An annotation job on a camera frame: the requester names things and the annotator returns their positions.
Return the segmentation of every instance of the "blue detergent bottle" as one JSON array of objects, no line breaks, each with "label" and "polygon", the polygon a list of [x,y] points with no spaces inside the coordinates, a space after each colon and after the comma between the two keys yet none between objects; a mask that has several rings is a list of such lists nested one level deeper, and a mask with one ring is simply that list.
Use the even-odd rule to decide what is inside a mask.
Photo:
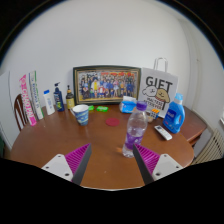
[{"label": "blue detergent bottle", "polygon": [[176,93],[174,101],[170,103],[163,124],[172,133],[178,133],[185,119],[185,111],[182,105],[183,95]]},{"label": "blue detergent bottle", "polygon": [[57,108],[57,111],[64,111],[64,103],[63,103],[63,99],[62,99],[62,93],[58,88],[58,83],[55,83],[55,92],[54,92],[54,99],[55,99],[55,106]]}]

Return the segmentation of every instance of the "small bottle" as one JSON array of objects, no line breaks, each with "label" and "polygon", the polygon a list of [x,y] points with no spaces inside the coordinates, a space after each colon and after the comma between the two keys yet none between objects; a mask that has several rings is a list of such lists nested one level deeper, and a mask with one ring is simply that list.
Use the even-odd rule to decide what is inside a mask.
[{"label": "small bottle", "polygon": [[178,133],[185,119],[185,111],[182,105],[183,95],[177,93],[174,101],[170,103],[163,120],[163,124],[172,133]]},{"label": "small bottle", "polygon": [[47,114],[51,115],[55,112],[52,97],[50,95],[50,91],[46,90],[44,91],[44,99],[45,99],[45,104],[46,104],[46,109],[47,109]]},{"label": "small bottle", "polygon": [[64,103],[63,103],[63,99],[62,99],[62,93],[58,88],[58,83],[55,83],[55,92],[54,92],[54,99],[55,99],[55,106],[57,108],[57,111],[64,111]]},{"label": "small bottle", "polygon": [[74,95],[71,93],[71,90],[69,89],[69,85],[68,85],[68,90],[67,90],[67,95],[66,95],[66,103],[67,103],[68,109],[71,109],[75,106]]},{"label": "small bottle", "polygon": [[125,157],[131,158],[133,154],[133,144],[141,144],[143,135],[148,126],[148,119],[146,115],[147,103],[137,101],[136,109],[129,117],[127,124],[127,135],[122,152]]}]

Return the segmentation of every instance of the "paper cup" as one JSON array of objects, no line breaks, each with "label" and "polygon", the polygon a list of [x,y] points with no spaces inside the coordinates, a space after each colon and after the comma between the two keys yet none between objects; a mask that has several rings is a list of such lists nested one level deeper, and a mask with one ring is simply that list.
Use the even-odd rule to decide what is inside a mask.
[{"label": "paper cup", "polygon": [[72,110],[80,125],[84,126],[88,124],[89,106],[81,104],[73,107]]}]

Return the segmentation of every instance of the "white gift bag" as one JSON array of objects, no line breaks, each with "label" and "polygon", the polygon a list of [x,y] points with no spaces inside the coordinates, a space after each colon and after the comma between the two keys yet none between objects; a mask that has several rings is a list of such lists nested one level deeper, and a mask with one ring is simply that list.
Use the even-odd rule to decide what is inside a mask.
[{"label": "white gift bag", "polygon": [[[157,70],[158,61],[165,60],[165,72]],[[138,100],[148,104],[147,111],[159,109],[159,116],[165,117],[169,103],[174,100],[177,92],[178,77],[167,73],[166,58],[157,58],[154,69],[142,68]]]}]

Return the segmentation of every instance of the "framed photo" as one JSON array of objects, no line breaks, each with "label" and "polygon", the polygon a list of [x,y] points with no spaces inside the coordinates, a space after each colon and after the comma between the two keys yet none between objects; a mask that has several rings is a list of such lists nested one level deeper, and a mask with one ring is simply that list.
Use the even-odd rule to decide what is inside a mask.
[{"label": "framed photo", "polygon": [[119,104],[123,96],[138,99],[141,68],[85,66],[73,68],[75,104]]}]

